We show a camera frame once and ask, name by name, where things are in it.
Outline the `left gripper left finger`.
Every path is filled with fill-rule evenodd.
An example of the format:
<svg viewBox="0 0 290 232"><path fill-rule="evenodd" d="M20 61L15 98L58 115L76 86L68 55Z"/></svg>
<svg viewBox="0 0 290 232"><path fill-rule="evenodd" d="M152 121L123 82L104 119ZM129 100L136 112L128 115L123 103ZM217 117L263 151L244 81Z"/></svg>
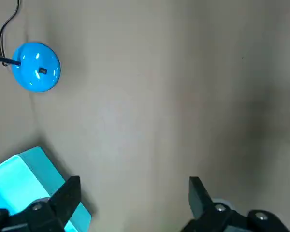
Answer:
<svg viewBox="0 0 290 232"><path fill-rule="evenodd" d="M80 201L80 177L71 176L49 199L39 199L17 214L0 208L0 232L63 232Z"/></svg>

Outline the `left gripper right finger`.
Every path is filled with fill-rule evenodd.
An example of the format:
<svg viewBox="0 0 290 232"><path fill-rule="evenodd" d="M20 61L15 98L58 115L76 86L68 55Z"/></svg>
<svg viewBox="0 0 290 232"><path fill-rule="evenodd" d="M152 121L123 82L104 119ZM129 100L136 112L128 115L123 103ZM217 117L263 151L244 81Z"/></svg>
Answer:
<svg viewBox="0 0 290 232"><path fill-rule="evenodd" d="M189 178L189 205L193 214L182 232L288 232L275 214L251 210L239 214L226 201L214 201L198 177Z"/></svg>

